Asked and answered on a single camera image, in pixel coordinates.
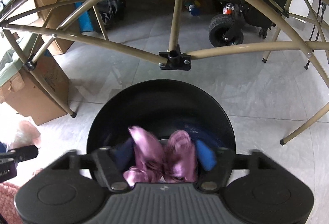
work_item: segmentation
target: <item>purple fabric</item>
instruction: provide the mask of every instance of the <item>purple fabric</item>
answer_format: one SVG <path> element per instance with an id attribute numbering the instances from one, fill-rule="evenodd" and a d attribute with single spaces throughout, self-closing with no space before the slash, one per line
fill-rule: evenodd
<path id="1" fill-rule="evenodd" d="M 133 138 L 136 165 L 123 173 L 130 186 L 136 182 L 156 183 L 163 176 L 166 182 L 196 180 L 195 147 L 189 134 L 178 130 L 164 147 L 141 127 L 129 128 Z"/>

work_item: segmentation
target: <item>brown cardboard box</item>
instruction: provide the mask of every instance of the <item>brown cardboard box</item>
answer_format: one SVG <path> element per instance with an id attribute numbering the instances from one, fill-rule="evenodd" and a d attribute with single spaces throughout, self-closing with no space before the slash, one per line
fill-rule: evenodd
<path id="1" fill-rule="evenodd" d="M 35 71 L 67 102 L 69 79 L 48 50 L 39 58 Z M 36 125 L 67 114 L 25 68 L 0 87 L 0 96 L 19 114 L 31 116 Z"/>
<path id="2" fill-rule="evenodd" d="M 36 7 L 46 6 L 49 4 L 55 3 L 57 0 L 34 0 Z M 52 16 L 50 18 L 49 23 L 47 24 L 47 28 L 56 29 L 73 11 L 75 10 L 75 5 L 70 4 L 66 6 L 59 6 L 54 9 Z M 47 17 L 50 9 L 43 10 L 39 13 L 40 19 L 33 22 L 32 26 L 41 27 L 45 18 Z M 73 33 L 79 33 L 79 24 L 78 21 L 75 21 L 70 28 L 69 31 Z M 47 41 L 50 37 L 43 36 L 44 40 Z M 64 54 L 69 47 L 72 45 L 73 41 L 64 40 L 64 39 L 56 39 L 50 46 L 49 51 L 52 55 Z"/>

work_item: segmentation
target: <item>metal screw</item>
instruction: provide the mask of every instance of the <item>metal screw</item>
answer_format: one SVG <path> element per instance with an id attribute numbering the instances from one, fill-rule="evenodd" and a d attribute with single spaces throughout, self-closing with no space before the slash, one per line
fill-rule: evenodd
<path id="1" fill-rule="evenodd" d="M 217 184 L 213 181 L 206 181 L 201 184 L 201 188 L 204 190 L 215 190 L 217 188 Z"/>
<path id="2" fill-rule="evenodd" d="M 117 191 L 124 190 L 127 187 L 128 187 L 128 184 L 126 182 L 124 182 L 124 181 L 114 182 L 111 185 L 111 188 L 114 189 L 114 190 L 117 190 Z"/>

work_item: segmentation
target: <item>black bowl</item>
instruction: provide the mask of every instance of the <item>black bowl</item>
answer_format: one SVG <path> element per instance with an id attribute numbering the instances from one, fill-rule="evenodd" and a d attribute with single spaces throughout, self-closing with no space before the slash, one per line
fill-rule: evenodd
<path id="1" fill-rule="evenodd" d="M 87 153 L 123 143 L 133 125 L 159 139 L 192 126 L 236 149 L 230 120 L 209 94 L 181 81 L 151 80 L 124 89 L 104 105 L 90 128 Z"/>

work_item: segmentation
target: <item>red and white can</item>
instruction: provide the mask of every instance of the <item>red and white can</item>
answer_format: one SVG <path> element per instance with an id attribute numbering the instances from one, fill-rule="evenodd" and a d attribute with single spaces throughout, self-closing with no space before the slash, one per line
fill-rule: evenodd
<path id="1" fill-rule="evenodd" d="M 232 3 L 226 3 L 223 8 L 223 14 L 231 14 L 234 10 L 234 5 Z"/>

